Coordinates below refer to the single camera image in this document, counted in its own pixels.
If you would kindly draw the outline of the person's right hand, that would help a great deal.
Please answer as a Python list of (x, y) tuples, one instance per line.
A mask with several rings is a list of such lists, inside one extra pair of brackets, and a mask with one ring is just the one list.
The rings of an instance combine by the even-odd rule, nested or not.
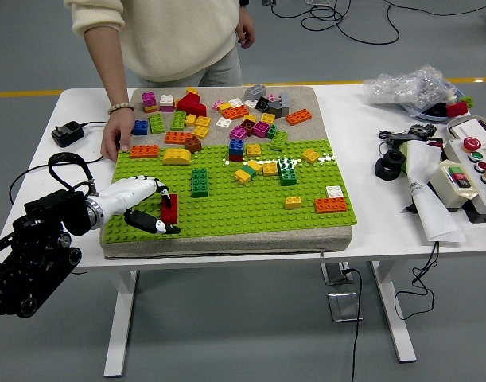
[(101, 154), (113, 161), (117, 161), (119, 151), (126, 152), (130, 149), (130, 136), (134, 128), (134, 112), (130, 108), (122, 108), (113, 111), (103, 129)]

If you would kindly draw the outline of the person's left hand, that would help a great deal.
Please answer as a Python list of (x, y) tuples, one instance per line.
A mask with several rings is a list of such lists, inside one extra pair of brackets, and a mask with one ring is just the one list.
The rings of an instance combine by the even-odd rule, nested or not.
[(239, 8), (239, 23), (235, 33), (242, 49), (248, 49), (255, 43), (255, 24), (245, 6)]

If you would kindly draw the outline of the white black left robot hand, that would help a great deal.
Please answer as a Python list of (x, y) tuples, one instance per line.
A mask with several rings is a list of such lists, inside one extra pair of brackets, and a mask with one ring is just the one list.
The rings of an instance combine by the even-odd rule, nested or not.
[(115, 215), (124, 216), (125, 222), (151, 234), (178, 234), (181, 229), (153, 217), (147, 213), (134, 210), (141, 201), (160, 193), (167, 206), (173, 203), (169, 187), (155, 177), (144, 175), (123, 178), (111, 184), (98, 196), (86, 199), (87, 212), (91, 221), (91, 230), (103, 227)]

